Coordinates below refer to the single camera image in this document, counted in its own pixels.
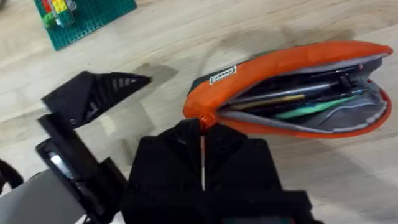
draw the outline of label tag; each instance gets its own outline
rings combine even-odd
[[[214,84],[217,81],[222,80],[225,77],[228,77],[230,75],[233,75],[236,73],[236,65],[233,66],[232,68],[229,68],[227,70],[224,70],[222,72],[220,72],[217,75],[213,75],[212,77],[210,77],[209,81],[210,81],[210,85]]]

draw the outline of wooden floor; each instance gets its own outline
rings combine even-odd
[[[398,49],[397,0],[137,0],[139,8],[55,52],[32,0],[0,12],[0,158],[26,178],[46,167],[41,97],[83,70],[154,77],[80,128],[98,159],[128,173],[141,136],[183,119],[192,80],[265,50],[331,39]],[[398,54],[373,75],[398,105]],[[261,136],[288,189],[306,189],[326,223],[398,223],[398,112],[377,131],[338,140]]]

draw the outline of open zipper pouch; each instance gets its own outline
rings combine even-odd
[[[391,112],[369,77],[392,53],[354,40],[278,50],[193,82],[183,113],[203,129],[342,138],[368,133]]]

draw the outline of lego baseplate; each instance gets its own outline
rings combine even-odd
[[[43,18],[47,12],[42,0],[34,0]],[[67,27],[56,26],[47,29],[55,50],[70,45],[85,35],[105,26],[107,23],[133,11],[137,5],[134,0],[73,0],[75,22]]]

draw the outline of orange pencil case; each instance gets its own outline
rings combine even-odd
[[[378,128],[391,113],[388,95],[369,76],[392,51],[385,45],[354,40],[278,50],[196,79],[183,113],[186,118],[200,119],[204,131],[221,123],[246,134],[288,134],[306,138],[365,134]],[[358,68],[355,72],[342,75],[354,80],[356,87],[366,89],[365,93],[299,119],[275,119],[275,116],[226,107],[236,99],[253,96],[259,91],[289,90],[292,86],[284,84],[297,77],[306,80],[314,74],[355,67]]]

